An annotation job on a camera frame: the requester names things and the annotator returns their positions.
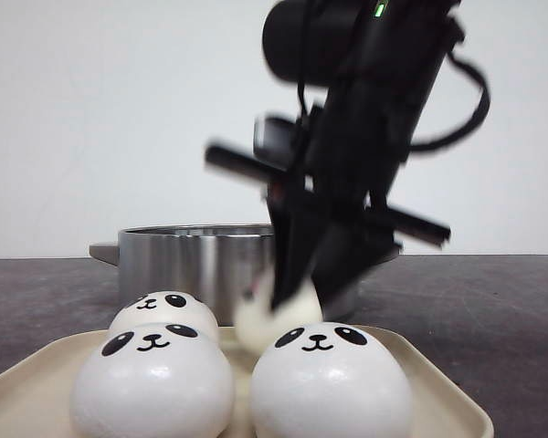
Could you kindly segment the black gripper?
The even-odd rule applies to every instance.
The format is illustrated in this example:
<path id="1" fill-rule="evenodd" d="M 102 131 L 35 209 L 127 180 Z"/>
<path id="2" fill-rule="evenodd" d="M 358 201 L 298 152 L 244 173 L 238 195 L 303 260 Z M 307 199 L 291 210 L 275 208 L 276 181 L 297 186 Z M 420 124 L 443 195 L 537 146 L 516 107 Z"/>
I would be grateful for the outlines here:
<path id="1" fill-rule="evenodd" d="M 305 276 L 322 304 L 337 300 L 343 290 L 373 266 L 395 258 L 400 244 L 395 231 L 441 246 L 450 229 L 387 206 L 382 190 L 392 177 L 373 171 L 367 182 L 355 169 L 317 171 L 304 161 L 310 134 L 296 123 L 296 155 L 286 168 L 270 165 L 225 144 L 210 141 L 205 162 L 266 186 L 265 199 L 275 237 L 274 288 L 270 309 L 277 310 L 297 293 Z"/>

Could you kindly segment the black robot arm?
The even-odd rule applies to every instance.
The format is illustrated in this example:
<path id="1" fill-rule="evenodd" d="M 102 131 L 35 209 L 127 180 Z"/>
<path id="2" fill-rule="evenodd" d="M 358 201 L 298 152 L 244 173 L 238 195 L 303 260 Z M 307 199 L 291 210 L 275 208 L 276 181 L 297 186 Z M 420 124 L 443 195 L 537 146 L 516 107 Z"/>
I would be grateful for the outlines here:
<path id="1" fill-rule="evenodd" d="M 387 195 L 413 154 L 437 151 L 472 124 L 441 138 L 413 134 L 445 59 L 464 35 L 450 1 L 281 1 L 262 33 L 271 72 L 325 88 L 323 104 L 295 121 L 267 117 L 252 155 L 212 142 L 205 160 L 265 183 L 275 236 L 270 307 L 311 279 L 327 303 L 371 266 L 399 252 L 396 233 L 432 245 L 442 224 L 389 206 Z"/>

